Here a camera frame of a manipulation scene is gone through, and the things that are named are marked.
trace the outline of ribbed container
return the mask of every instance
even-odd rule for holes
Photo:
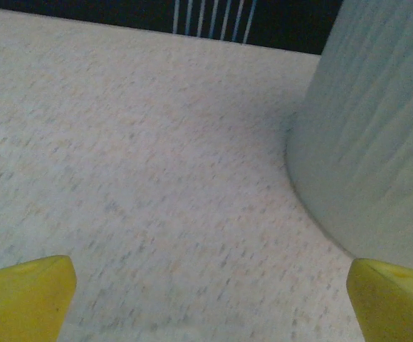
[[[413,268],[413,0],[344,1],[287,164],[333,239]]]

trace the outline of white laminate surface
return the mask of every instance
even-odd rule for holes
[[[59,341],[362,341],[283,161],[317,62],[0,11],[0,268],[71,256]]]

